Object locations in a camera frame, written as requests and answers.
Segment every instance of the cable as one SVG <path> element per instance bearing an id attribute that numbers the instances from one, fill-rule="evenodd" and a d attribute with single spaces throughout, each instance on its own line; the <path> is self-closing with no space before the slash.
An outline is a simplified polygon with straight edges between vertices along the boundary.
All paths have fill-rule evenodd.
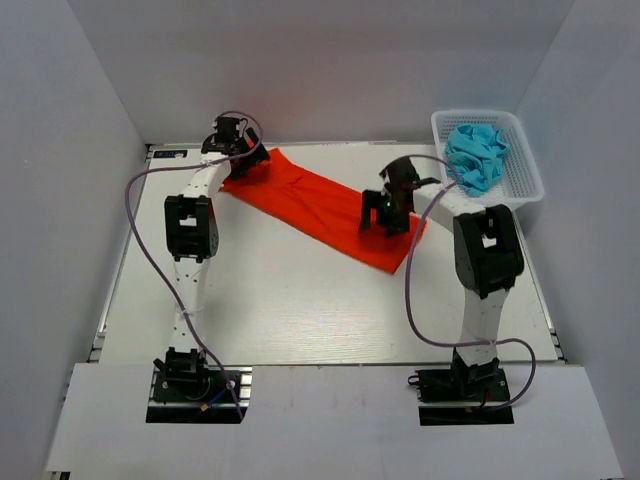
<path id="1" fill-rule="evenodd" d="M 494 410 L 495 411 L 495 410 L 500 410 L 500 409 L 503 409 L 503 408 L 507 408 L 507 407 L 513 405 L 518 400 L 520 400 L 524 396 L 524 394 L 527 392 L 527 390 L 529 390 L 529 387 L 531 387 L 531 384 L 533 383 L 533 377 L 536 374 L 536 354 L 533 351 L 533 348 L 531 348 L 531 345 L 529 345 L 527 342 L 525 342 L 524 340 L 521 340 L 519 338 L 505 338 L 503 340 L 497 340 L 495 342 L 491 342 L 489 340 L 478 340 L 478 341 L 474 341 L 474 342 L 456 342 L 456 343 L 438 342 L 438 341 L 431 340 L 431 339 L 425 337 L 420 332 L 420 330 L 418 330 L 418 327 L 416 326 L 416 323 L 415 323 L 415 321 L 413 319 L 413 312 L 411 311 L 411 264 L 413 262 L 413 255 L 414 255 L 415 250 L 416 250 L 416 245 L 418 243 L 418 239 L 420 238 L 420 232 L 422 231 L 422 227 L 424 226 L 424 224 L 425 224 L 425 222 L 427 220 L 427 217 L 431 213 L 431 210 L 433 210 L 433 207 L 436 206 L 436 204 L 440 201 L 440 199 L 449 190 L 451 190 L 453 187 L 455 187 L 458 184 L 458 182 L 460 181 L 460 176 L 458 175 L 458 172 L 455 170 L 453 165 L 451 165 L 449 162 L 447 162 L 445 160 L 442 160 L 441 158 L 434 157 L 432 155 L 423 155 L 423 154 L 403 155 L 400 158 L 404 158 L 404 157 L 407 157 L 407 156 L 408 157 L 418 157 L 418 158 L 426 158 L 426 159 L 429 159 L 429 160 L 434 160 L 434 161 L 436 161 L 438 163 L 441 163 L 441 164 L 445 165 L 446 167 L 448 167 L 451 170 L 451 172 L 454 174 L 454 176 L 455 176 L 455 179 L 450 184 L 448 184 L 444 189 L 440 190 L 436 194 L 436 196 L 433 197 L 433 199 L 431 200 L 431 202 L 427 206 L 426 210 L 424 211 L 424 213 L 420 217 L 420 222 L 418 222 L 418 227 L 416 228 L 416 231 L 415 231 L 415 233 L 413 235 L 413 239 L 411 240 L 411 247 L 409 248 L 409 254 L 407 255 L 407 267 L 405 269 L 405 274 L 404 274 L 404 302 L 405 302 L 405 308 L 407 310 L 407 320 L 409 321 L 409 325 L 411 326 L 411 330 L 413 330 L 413 333 L 416 335 L 416 337 L 418 337 L 420 340 L 422 340 L 426 344 L 431 345 L 433 347 L 440 347 L 440 348 L 477 347 L 477 346 L 480 346 L 480 345 L 491 345 L 492 343 L 494 343 L 495 345 L 505 345 L 507 343 L 519 343 L 520 345 L 525 347 L 529 351 L 529 355 L 531 356 L 531 373 L 529 374 L 529 378 L 527 379 L 527 382 L 525 383 L 524 387 L 522 388 L 522 390 L 520 390 L 520 392 L 515 397 L 513 397 L 509 401 L 507 401 L 505 403 L 502 403 L 500 405 L 497 405 L 495 407 L 486 408 L 486 410 Z"/>
<path id="2" fill-rule="evenodd" d="M 209 390 L 211 389 L 211 377 L 209 377 L 209 382 L 207 383 L 207 389 L 204 391 L 204 393 L 202 395 L 200 395 L 198 398 L 193 398 L 193 397 L 187 397 L 186 395 L 184 396 L 184 398 L 186 398 L 187 400 L 192 400 L 192 401 L 197 401 L 197 400 L 202 400 L 207 393 L 209 393 Z"/>
<path id="3" fill-rule="evenodd" d="M 222 396 L 224 395 L 224 392 L 227 389 L 222 389 L 222 391 L 220 393 L 218 393 L 218 395 L 216 395 L 215 397 L 213 397 L 211 400 L 209 400 L 207 403 L 205 403 L 204 405 L 202 405 L 200 407 L 200 410 L 202 410 L 203 412 L 209 410 L 214 403 L 216 403 L 218 400 L 220 400 L 222 398 Z"/>
<path id="4" fill-rule="evenodd" d="M 220 362 L 220 360 L 218 360 L 218 357 L 216 357 L 214 355 L 214 353 L 209 349 L 209 347 L 207 347 L 204 344 L 204 342 L 202 341 L 202 339 L 198 335 L 198 332 L 196 332 L 196 329 L 194 328 L 193 323 L 191 322 L 191 317 L 189 316 L 189 314 L 186 311 L 186 307 L 184 305 L 184 302 L 182 301 L 182 298 L 180 297 L 180 294 L 175 289 L 175 287 L 172 285 L 171 281 L 165 275 L 165 273 L 162 271 L 160 266 L 153 259 L 153 257 L 149 253 L 149 250 L 147 249 L 146 245 L 144 244 L 144 241 L 142 240 L 142 237 L 140 236 L 140 232 L 138 231 L 138 227 L 136 227 L 136 221 L 135 221 L 135 218 L 133 216 L 133 210 L 131 208 L 131 198 L 130 198 L 130 196 L 131 196 L 131 187 L 133 186 L 133 184 L 138 179 L 140 179 L 140 178 L 142 178 L 142 177 L 144 177 L 146 175 L 149 175 L 151 173 L 178 172 L 178 171 L 182 171 L 182 170 L 197 170 L 197 169 L 200 169 L 200 168 L 208 168 L 210 166 L 217 165 L 217 164 L 222 163 L 222 162 L 227 162 L 227 161 L 232 161 L 232 160 L 239 160 L 241 158 L 248 157 L 253 152 L 255 152 L 258 149 L 258 147 L 260 147 L 260 145 L 262 144 L 262 138 L 263 138 L 262 126 L 251 115 L 247 115 L 246 113 L 238 112 L 238 111 L 235 111 L 235 110 L 228 110 L 226 112 L 223 112 L 220 115 L 218 115 L 218 117 L 223 117 L 223 116 L 230 115 L 230 114 L 242 115 L 243 117 L 247 117 L 248 119 L 252 120 L 253 123 L 255 123 L 256 127 L 258 128 L 258 141 L 256 142 L 256 144 L 248 152 L 241 153 L 239 155 L 234 155 L 234 156 L 231 156 L 231 157 L 225 157 L 225 158 L 220 158 L 220 159 L 217 159 L 217 160 L 212 160 L 209 163 L 207 163 L 206 165 L 203 165 L 202 163 L 198 163 L 197 165 L 185 165 L 185 166 L 180 166 L 180 167 L 150 168 L 148 170 L 145 170 L 144 172 L 140 172 L 140 173 L 134 175 L 133 177 L 131 177 L 131 179 L 127 183 L 127 186 L 124 189 L 124 205 L 125 205 L 125 210 L 127 212 L 127 218 L 129 220 L 129 225 L 131 225 L 131 231 L 133 232 L 133 236 L 135 237 L 136 242 L 138 243 L 138 246 L 140 247 L 140 250 L 142 250 L 142 253 L 145 256 L 145 258 L 149 261 L 149 263 L 151 264 L 153 269 L 157 272 L 157 274 L 160 276 L 162 281 L 165 283 L 165 285 L 167 286 L 167 288 L 169 289 L 169 291 L 173 295 L 173 298 L 175 299 L 176 303 L 178 304 L 178 307 L 180 307 L 180 311 L 182 312 L 182 315 L 184 316 L 184 320 L 187 323 L 187 327 L 189 327 L 189 331 L 191 332 L 191 335 L 193 336 L 193 339 L 196 341 L 198 346 L 207 355 L 209 355 L 209 357 L 211 357 L 211 359 L 218 366 L 218 368 L 220 369 L 220 373 L 222 374 L 222 376 L 224 378 L 225 384 L 227 384 L 227 385 L 231 381 L 229 379 L 229 375 L 227 374 L 227 371 L 225 370 L 225 368 L 222 365 L 222 363 Z M 236 406 L 236 411 L 238 412 L 238 415 L 240 416 L 240 421 L 242 421 L 243 415 L 242 415 L 242 409 L 240 408 L 240 402 L 238 401 L 238 396 L 236 395 L 236 392 L 232 388 L 229 389 L 229 390 L 231 392 L 231 398 L 233 399 L 233 403 Z"/>

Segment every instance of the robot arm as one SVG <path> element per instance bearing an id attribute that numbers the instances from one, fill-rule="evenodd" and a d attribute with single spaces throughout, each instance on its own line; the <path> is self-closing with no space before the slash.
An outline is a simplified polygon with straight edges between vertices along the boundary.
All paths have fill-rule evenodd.
<path id="1" fill-rule="evenodd" d="M 211 153 L 202 157 L 203 163 L 213 160 Z M 230 174 L 229 162 L 203 168 L 180 195 L 165 200 L 167 246 L 174 259 L 176 290 L 199 332 L 207 271 L 219 241 L 212 199 Z M 175 313 L 170 346 L 178 352 L 198 349 L 181 311 Z"/>
<path id="2" fill-rule="evenodd" d="M 426 185 L 420 193 L 433 200 L 443 188 Z M 456 274 L 465 289 L 459 342 L 495 342 L 504 302 L 524 270 L 511 211 L 504 205 L 485 208 L 448 194 L 430 218 L 453 234 Z M 495 344 L 456 348 L 452 369 L 462 388 L 493 378 L 498 371 Z"/>
<path id="3" fill-rule="evenodd" d="M 247 170 L 268 160 L 269 154 L 259 145 L 255 131 L 243 120 L 221 116 L 214 123 L 214 133 L 202 144 L 202 169 L 179 194 L 168 196 L 164 203 L 167 248 L 173 257 L 174 285 L 196 331 L 202 332 L 202 314 L 206 276 L 218 250 L 218 227 L 213 198 L 225 180 L 244 176 Z M 212 164 L 224 156 L 242 158 Z M 176 311 L 173 333 L 165 361 L 155 361 L 167 383 L 182 390 L 200 391 L 206 381 L 205 356 L 191 334 L 184 312 Z"/>
<path id="4" fill-rule="evenodd" d="M 370 211 L 375 210 L 376 222 L 387 235 L 409 231 L 415 190 L 433 200 L 445 188 L 438 180 L 420 179 L 409 157 L 387 165 L 380 176 L 385 182 L 381 192 L 363 192 L 360 228 L 369 227 Z M 435 204 L 430 218 L 453 234 L 456 273 L 465 289 L 459 342 L 491 342 L 454 349 L 452 377 L 467 396 L 497 378 L 499 362 L 493 342 L 509 290 L 524 270 L 524 258 L 511 211 L 504 205 L 485 208 L 449 193 Z"/>

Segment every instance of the black clamp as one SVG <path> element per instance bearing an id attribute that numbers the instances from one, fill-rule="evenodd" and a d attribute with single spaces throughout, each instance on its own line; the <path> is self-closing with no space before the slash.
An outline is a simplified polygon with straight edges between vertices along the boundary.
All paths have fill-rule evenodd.
<path id="1" fill-rule="evenodd" d="M 376 224 L 386 229 L 388 237 L 410 230 L 410 214 L 415 212 L 413 191 L 431 183 L 435 178 L 420 179 L 409 157 L 401 157 L 387 165 L 381 172 L 384 180 L 382 191 L 362 192 L 360 231 L 371 227 L 371 211 L 376 212 Z"/>
<path id="2" fill-rule="evenodd" d="M 245 127 L 241 132 L 240 122 L 248 123 L 248 120 L 236 117 L 216 118 L 213 126 L 214 131 L 202 143 L 201 153 L 216 152 L 227 156 L 236 156 L 251 150 L 258 143 L 259 137 L 252 127 Z M 261 143 L 251 155 L 231 161 L 229 178 L 232 180 L 242 178 L 246 175 L 247 170 L 265 160 L 269 160 L 269 152 Z"/>

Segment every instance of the black mounting bracket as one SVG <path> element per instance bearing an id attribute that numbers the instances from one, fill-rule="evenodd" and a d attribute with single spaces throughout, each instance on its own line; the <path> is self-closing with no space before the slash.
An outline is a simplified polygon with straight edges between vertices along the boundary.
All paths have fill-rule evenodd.
<path id="1" fill-rule="evenodd" d="M 495 245 L 485 247 L 483 237 L 495 239 Z M 513 213 L 504 205 L 455 217 L 453 246 L 458 279 L 480 298 L 513 287 L 524 271 Z"/>
<path id="2" fill-rule="evenodd" d="M 195 218 L 195 225 L 183 224 L 187 218 Z M 164 219 L 167 248 L 176 261 L 195 257 L 200 263 L 218 251 L 218 226 L 210 198 L 168 196 L 164 201 Z"/>

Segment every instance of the white enclosure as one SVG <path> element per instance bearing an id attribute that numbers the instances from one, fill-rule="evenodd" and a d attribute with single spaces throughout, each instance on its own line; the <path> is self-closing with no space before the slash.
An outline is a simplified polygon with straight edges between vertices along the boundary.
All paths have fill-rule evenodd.
<path id="1" fill-rule="evenodd" d="M 431 140 L 436 110 L 521 120 L 523 207 L 562 347 L 640 478 L 635 0 L 7 0 L 0 15 L 3 478 L 40 478 L 87 358 L 144 144 L 246 110 L 272 142 Z"/>

